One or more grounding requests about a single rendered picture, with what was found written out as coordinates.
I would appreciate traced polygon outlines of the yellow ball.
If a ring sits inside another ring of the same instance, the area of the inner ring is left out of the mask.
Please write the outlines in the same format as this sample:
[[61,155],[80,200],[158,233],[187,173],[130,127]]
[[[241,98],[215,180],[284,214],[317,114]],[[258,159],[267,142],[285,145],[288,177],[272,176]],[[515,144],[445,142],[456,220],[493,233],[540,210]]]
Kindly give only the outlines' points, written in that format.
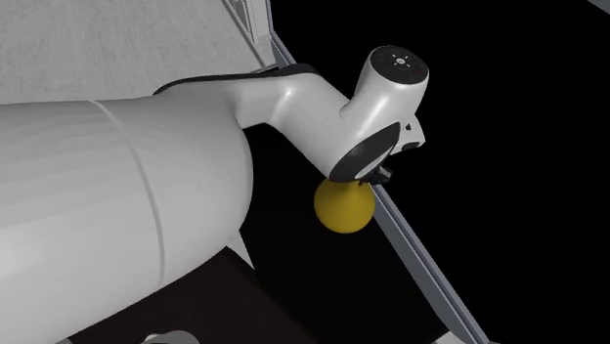
[[353,234],[372,219],[375,197],[369,183],[337,183],[323,180],[314,194],[314,210],[320,222],[339,234]]

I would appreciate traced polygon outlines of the black table with grey rim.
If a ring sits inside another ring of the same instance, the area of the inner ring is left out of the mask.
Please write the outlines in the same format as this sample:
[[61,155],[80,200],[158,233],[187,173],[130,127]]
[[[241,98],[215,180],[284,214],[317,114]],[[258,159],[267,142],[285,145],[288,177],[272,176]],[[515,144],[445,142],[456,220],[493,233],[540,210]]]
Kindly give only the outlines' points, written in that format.
[[314,214],[321,173],[269,126],[246,137],[255,158],[246,248],[264,289],[317,344],[490,344],[381,185],[369,224],[333,233]]

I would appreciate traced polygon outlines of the dark robot stand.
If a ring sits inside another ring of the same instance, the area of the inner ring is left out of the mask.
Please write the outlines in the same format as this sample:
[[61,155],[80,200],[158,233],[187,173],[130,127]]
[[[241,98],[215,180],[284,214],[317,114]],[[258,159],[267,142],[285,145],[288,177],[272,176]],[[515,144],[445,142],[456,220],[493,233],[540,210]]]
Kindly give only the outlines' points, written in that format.
[[147,298],[70,336],[73,344],[142,344],[185,330],[199,344],[319,344],[229,248]]

